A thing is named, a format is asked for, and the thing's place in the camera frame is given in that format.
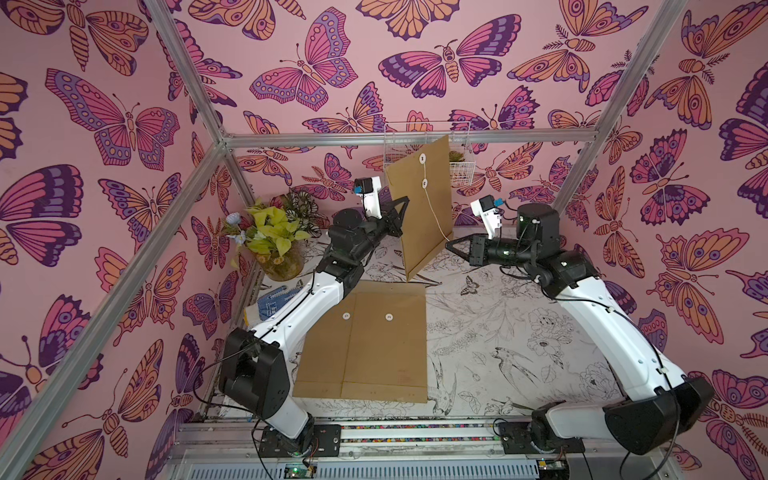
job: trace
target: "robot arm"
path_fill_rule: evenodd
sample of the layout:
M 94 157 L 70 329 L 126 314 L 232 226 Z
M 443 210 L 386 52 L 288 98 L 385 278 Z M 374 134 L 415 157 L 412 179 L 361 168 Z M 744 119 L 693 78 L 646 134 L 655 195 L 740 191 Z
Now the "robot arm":
M 341 301 L 362 276 L 362 260 L 386 235 L 402 235 L 408 200 L 379 209 L 378 179 L 356 180 L 366 219 L 342 210 L 329 228 L 331 244 L 305 286 L 277 313 L 246 332 L 227 337 L 220 390 L 246 406 L 281 434 L 288 452 L 305 452 L 313 435 L 313 418 L 289 396 L 290 378 L 283 352 L 291 351 L 315 322 Z M 516 266 L 557 300 L 605 355 L 627 398 L 606 404 L 555 403 L 534 411 L 531 437 L 541 451 L 572 437 L 615 439 L 643 455 L 685 432 L 714 395 L 705 379 L 689 379 L 628 322 L 596 269 L 576 251 L 559 246 L 559 216 L 544 204 L 518 209 L 518 238 L 495 237 L 501 224 L 493 198 L 473 202 L 488 235 L 474 234 L 448 242 L 447 250 L 472 266 Z M 396 206 L 403 204 L 398 212 Z M 468 252 L 456 245 L 469 242 Z

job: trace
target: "aluminum frame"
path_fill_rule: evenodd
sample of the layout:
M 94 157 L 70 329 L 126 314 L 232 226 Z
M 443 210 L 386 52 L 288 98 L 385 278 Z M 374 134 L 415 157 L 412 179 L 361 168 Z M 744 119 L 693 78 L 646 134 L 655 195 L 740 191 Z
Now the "aluminum frame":
M 621 80 L 619 80 L 614 93 L 611 95 L 611 99 L 603 109 L 597 124 L 597 138 L 585 145 L 581 150 L 581 154 L 571 168 L 571 172 L 565 178 L 565 183 L 560 188 L 557 198 L 554 199 L 552 207 L 558 212 L 565 212 L 565 206 L 571 201 L 584 176 L 594 165 L 601 152 L 600 149 L 608 139 L 608 136 L 611 135 L 611 130 L 619 120 L 621 112 L 627 106 L 629 100 L 632 99 L 632 94 L 634 94 L 637 86 L 643 80 L 645 72 L 650 67 L 650 64 L 653 63 L 656 55 L 658 55 L 672 28 L 677 24 L 677 20 L 683 14 L 687 3 L 688 0 L 666 0 L 659 7 L 656 16 L 651 21 L 648 30 L 637 46 L 637 50 L 635 50 L 627 69 L 621 75 Z

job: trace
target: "orange butterfly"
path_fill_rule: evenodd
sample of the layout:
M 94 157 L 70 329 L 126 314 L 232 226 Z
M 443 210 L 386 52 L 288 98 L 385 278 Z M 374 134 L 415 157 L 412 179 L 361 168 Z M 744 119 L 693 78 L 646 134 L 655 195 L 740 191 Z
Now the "orange butterfly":
M 65 5 L 63 0 L 4 0 L 0 2 L 0 8 L 11 22 L 24 30 L 51 35 L 64 23 L 66 7 L 66 16 L 73 24 L 69 27 L 72 53 L 82 71 L 85 71 L 89 56 L 88 36 L 83 30 L 87 25 L 96 48 L 109 66 L 123 75 L 133 75 L 136 59 L 130 53 L 136 52 L 147 40 L 147 24 L 136 15 L 114 10 L 86 15 L 80 9 L 83 3 Z
M 611 154 L 608 156 L 608 163 L 610 165 L 615 164 L 621 158 L 622 152 L 630 151 L 635 148 L 640 142 L 643 141 L 643 134 L 639 131 L 625 131 L 622 130 L 629 128 L 629 126 L 621 126 L 621 117 L 619 121 L 614 125 L 611 130 L 611 134 L 608 135 L 608 139 L 605 142 L 605 148 L 603 153 L 611 150 Z
M 688 77 L 675 78 L 661 85 L 645 102 L 645 108 L 656 100 L 662 100 L 667 110 L 677 107 L 677 116 L 692 127 L 706 130 L 712 126 L 712 108 L 704 83 L 696 76 L 713 84 L 715 77 L 707 67 L 724 61 L 730 54 L 718 55 L 726 48 L 746 37 L 768 19 L 768 2 L 751 2 L 736 7 L 722 22 L 717 15 L 704 20 L 701 25 L 691 24 L 690 10 L 683 17 L 680 36 L 683 46 L 702 60 L 717 55 L 705 65 L 695 58 L 688 58 L 677 66 Z
M 248 122 L 250 130 L 256 135 L 279 134 L 277 126 L 266 118 L 255 115 L 249 111 L 244 111 L 243 116 Z M 259 147 L 248 150 L 249 154 L 244 157 L 238 157 L 237 161 L 240 168 L 247 172 L 262 172 L 265 175 L 282 177 L 286 185 L 293 183 L 290 172 L 276 161 L 288 161 L 284 154 L 303 154 L 312 150 L 314 147 Z
M 625 230 L 629 233 L 629 230 L 624 228 L 621 222 L 621 218 L 629 211 L 629 198 L 627 198 L 627 210 L 624 215 L 619 217 L 621 211 L 621 201 L 624 198 L 624 167 L 616 169 L 616 173 L 611 178 L 611 182 L 605 189 L 605 193 L 600 193 L 598 198 L 594 201 L 594 211 L 600 218 L 606 220 L 605 223 L 599 226 L 595 231 L 595 235 L 608 235 L 608 239 L 605 240 L 603 245 L 603 260 L 610 266 L 618 265 L 625 269 L 627 272 L 635 275 L 637 278 L 643 278 L 645 276 L 645 267 L 641 262 L 637 252 L 629 243 L 629 240 L 619 231 Z
M 96 257 L 98 272 L 96 275 L 101 280 L 101 288 L 109 292 L 125 271 L 128 262 L 112 250 L 101 247 L 98 249 Z M 118 346 L 120 338 L 126 332 L 133 332 L 135 328 L 144 323 L 144 319 L 150 317 L 155 323 L 168 323 L 170 329 L 174 324 L 170 317 L 176 309 L 176 294 L 181 289 L 184 282 L 184 274 L 187 272 L 187 255 L 181 252 L 165 264 L 160 274 L 157 274 L 157 266 L 152 278 L 147 280 L 143 286 L 139 287 L 136 295 L 131 300 L 128 310 L 123 314 L 118 326 L 120 334 L 112 345 Z M 152 280 L 157 275 L 157 279 L 152 286 Z
M 718 275 L 697 273 L 731 258 L 749 240 L 749 234 L 742 233 L 737 228 L 728 231 L 719 228 L 714 232 L 706 231 L 693 235 L 690 240 L 673 237 L 665 242 L 661 235 L 656 235 L 656 238 L 661 242 L 661 260 L 667 271 L 659 273 L 656 288 L 646 293 L 658 293 L 667 306 L 674 305 L 677 308 L 677 314 L 682 316 L 685 323 L 692 326 L 696 333 L 704 335 L 710 343 L 722 345 L 723 330 L 717 322 L 715 312 L 694 284 L 701 286 L 699 279 L 702 276 L 717 278 Z
M 542 145 L 543 143 L 540 141 L 523 145 L 506 157 L 495 170 L 493 164 L 491 164 L 490 167 L 484 169 L 485 172 L 475 172 L 472 183 L 467 187 L 459 188 L 456 193 L 465 197 L 476 195 L 485 186 L 485 178 L 488 178 L 491 187 L 497 192 L 502 191 L 502 181 L 498 179 L 499 177 L 508 178 L 509 180 L 522 180 L 526 178 L 533 171 L 531 162 L 538 151 L 541 150 Z
M 576 120 L 576 117 L 569 114 L 567 111 L 564 110 L 553 110 L 549 112 L 549 125 L 552 128 L 594 128 L 595 125 L 598 124 L 598 120 L 600 120 L 600 112 L 602 110 L 593 111 L 590 113 L 586 118 L 584 118 L 584 115 L 581 114 L 581 112 L 576 112 L 576 115 L 581 117 L 581 120 Z M 553 141 L 552 144 L 557 147 L 558 145 L 562 145 L 565 142 L 563 141 Z
M 200 143 L 200 139 L 197 138 L 197 133 L 192 132 L 192 163 L 196 167 L 203 161 L 205 152 L 203 151 L 203 145 Z M 214 170 L 214 174 L 210 176 L 210 180 L 206 181 L 203 191 L 197 196 L 196 202 L 203 200 L 205 193 L 210 191 L 210 195 L 213 196 L 218 190 L 219 207 L 224 215 L 229 215 L 227 210 L 227 200 L 230 199 L 230 187 L 232 186 L 232 175 L 230 175 L 229 169 L 220 165 Z
M 357 11 L 376 20 L 387 18 L 387 30 L 403 40 L 421 38 L 429 22 L 451 19 L 459 0 L 362 0 Z
M 253 6 L 258 2 L 256 14 L 250 17 Z M 275 0 L 288 13 L 306 20 L 301 5 L 296 0 Z M 270 0 L 242 0 L 238 2 L 223 2 L 222 0 L 194 0 L 188 9 L 189 14 L 202 22 L 215 23 L 237 27 L 248 20 L 243 26 L 243 35 L 254 40 L 267 40 L 275 31 L 275 13 L 272 11 Z
M 44 478 L 78 478 L 93 480 L 98 474 L 104 457 L 104 438 L 109 436 L 109 444 L 121 457 L 128 457 L 128 433 L 120 425 L 125 422 L 141 422 L 154 413 L 160 403 L 161 386 L 157 384 L 160 364 L 163 361 L 163 340 L 160 339 L 149 347 L 125 387 L 125 393 L 118 410 L 112 411 L 112 405 L 101 416 L 80 415 L 64 422 L 67 428 L 77 419 L 91 417 L 102 420 L 102 427 L 81 433 L 35 455 L 31 465 L 24 472 L 23 480 L 43 480 Z M 120 375 L 118 384 L 123 378 Z
M 648 10 L 640 7 L 627 16 L 616 13 L 616 8 L 610 2 L 598 7 L 598 0 L 560 0 L 560 11 L 563 14 L 568 30 L 575 37 L 597 37 L 609 35 L 632 25 Z M 546 44 L 543 49 L 551 50 L 563 45 L 567 48 L 546 53 L 533 60 L 526 61 L 510 70 L 507 76 L 525 81 L 542 81 L 554 75 L 554 81 L 578 80 L 578 90 L 584 93 L 589 85 L 589 67 L 573 51 L 583 52 L 595 49 L 595 44 L 585 38 L 568 38 L 568 32 L 557 25 L 555 32 L 560 40 Z

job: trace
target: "bird drawing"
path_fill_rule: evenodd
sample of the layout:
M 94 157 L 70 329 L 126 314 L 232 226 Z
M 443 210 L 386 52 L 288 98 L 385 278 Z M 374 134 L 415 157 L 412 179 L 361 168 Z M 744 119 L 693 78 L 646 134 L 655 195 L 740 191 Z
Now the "bird drawing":
M 520 390 L 520 386 L 527 385 L 528 382 L 536 385 L 538 377 L 531 370 L 521 365 L 521 362 L 525 361 L 532 366 L 533 361 L 525 355 L 513 352 L 510 349 L 501 348 L 500 346 L 496 347 L 496 351 L 491 356 L 501 360 L 498 364 L 498 369 L 502 371 L 502 375 L 507 379 L 509 385 L 525 398 L 525 395 Z
M 432 413 L 435 415 L 448 415 L 453 408 L 453 401 L 456 398 L 456 374 L 453 374 L 453 390 L 451 392 L 445 387 L 445 378 L 442 374 L 442 362 L 438 360 L 438 369 L 435 366 L 435 362 L 432 362 L 432 368 L 435 370 L 435 378 L 437 379 L 437 388 L 427 388 L 427 400 L 434 400 L 435 406 L 432 407 Z

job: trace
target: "glass vase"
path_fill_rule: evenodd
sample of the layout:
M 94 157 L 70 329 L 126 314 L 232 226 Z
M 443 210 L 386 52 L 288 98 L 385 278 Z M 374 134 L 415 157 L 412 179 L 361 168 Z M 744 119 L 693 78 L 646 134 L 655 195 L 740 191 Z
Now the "glass vase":
M 273 252 L 270 256 L 256 255 L 256 259 L 264 269 L 264 273 L 276 282 L 290 280 L 304 269 L 304 257 L 301 256 L 298 245 L 291 246 L 282 257 L 277 252 Z

